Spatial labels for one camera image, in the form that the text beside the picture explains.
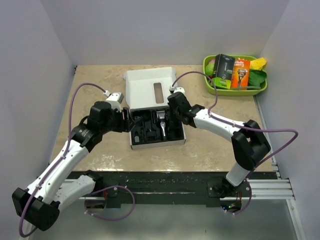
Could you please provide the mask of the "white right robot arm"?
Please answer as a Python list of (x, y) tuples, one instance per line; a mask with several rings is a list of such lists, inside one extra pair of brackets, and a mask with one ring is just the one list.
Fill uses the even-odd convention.
[(235, 196), (248, 174), (271, 150), (259, 124), (254, 120), (234, 121), (213, 114), (204, 106), (192, 106), (182, 92), (171, 94), (167, 100), (172, 117), (186, 126), (216, 134), (232, 144), (235, 164), (213, 189), (221, 195)]

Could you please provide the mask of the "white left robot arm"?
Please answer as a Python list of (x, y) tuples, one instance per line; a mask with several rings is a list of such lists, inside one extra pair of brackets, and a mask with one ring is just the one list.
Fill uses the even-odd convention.
[(48, 230), (65, 203), (57, 193), (74, 167), (102, 141), (104, 134), (128, 133), (134, 124), (129, 108), (117, 109), (107, 101), (95, 102), (89, 115), (71, 130), (59, 155), (44, 172), (25, 189), (18, 187), (12, 193), (19, 224), (22, 226), (27, 221), (36, 229)]

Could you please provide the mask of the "silver black hair clipper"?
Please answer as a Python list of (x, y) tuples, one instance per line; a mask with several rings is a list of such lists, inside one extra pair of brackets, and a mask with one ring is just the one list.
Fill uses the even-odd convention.
[(166, 111), (165, 111), (165, 110), (156, 111), (156, 116), (157, 116), (158, 123), (159, 123), (160, 128), (161, 128), (163, 140), (166, 140), (166, 139), (167, 139), (167, 132), (166, 132)]

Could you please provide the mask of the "white clipper kit box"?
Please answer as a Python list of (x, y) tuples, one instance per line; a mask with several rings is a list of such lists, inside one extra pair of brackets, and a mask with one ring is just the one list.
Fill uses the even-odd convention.
[[(174, 67), (159, 67), (128, 70), (123, 76), (126, 88), (126, 103), (135, 126), (129, 133), (132, 150), (184, 145), (186, 135), (183, 124), (171, 118), (168, 97), (170, 86), (176, 80)], [(164, 140), (156, 111), (166, 113), (166, 134)]]

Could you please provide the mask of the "small oil bottle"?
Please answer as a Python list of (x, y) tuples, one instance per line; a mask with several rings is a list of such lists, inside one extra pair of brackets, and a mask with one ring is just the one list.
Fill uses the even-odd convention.
[(140, 137), (137, 135), (137, 136), (135, 136), (134, 137), (134, 141), (136, 142), (136, 143), (139, 143), (140, 142)]

